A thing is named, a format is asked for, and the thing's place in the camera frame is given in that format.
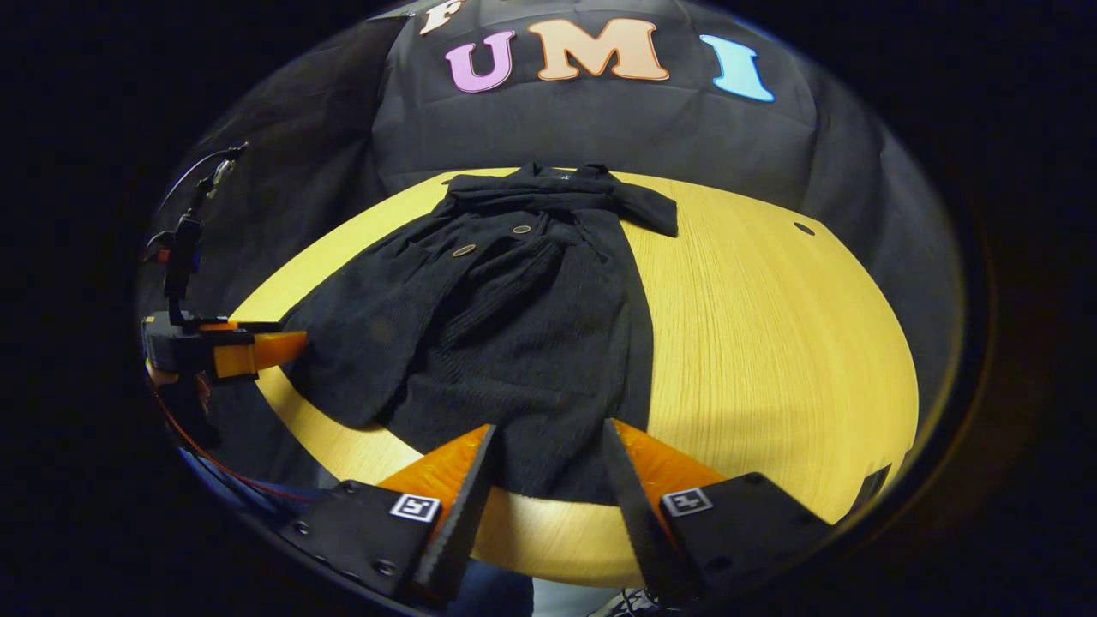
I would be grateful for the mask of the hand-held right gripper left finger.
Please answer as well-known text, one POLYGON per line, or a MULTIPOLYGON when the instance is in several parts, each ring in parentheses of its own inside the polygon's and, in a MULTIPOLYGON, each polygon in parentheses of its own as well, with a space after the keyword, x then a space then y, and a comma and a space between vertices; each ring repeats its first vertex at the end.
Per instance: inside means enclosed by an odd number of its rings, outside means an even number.
POLYGON ((495 425, 462 434, 377 485, 346 480, 279 538, 387 601, 442 605, 459 594, 498 471, 495 425))

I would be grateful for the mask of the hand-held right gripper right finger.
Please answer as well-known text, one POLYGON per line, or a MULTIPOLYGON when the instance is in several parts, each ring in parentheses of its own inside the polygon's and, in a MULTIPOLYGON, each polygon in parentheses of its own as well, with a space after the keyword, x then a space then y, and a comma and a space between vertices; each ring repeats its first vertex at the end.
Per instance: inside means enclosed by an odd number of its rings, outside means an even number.
POLYGON ((661 601, 747 592, 833 535, 764 473, 725 476, 626 422, 606 420, 601 452, 643 581, 661 601))

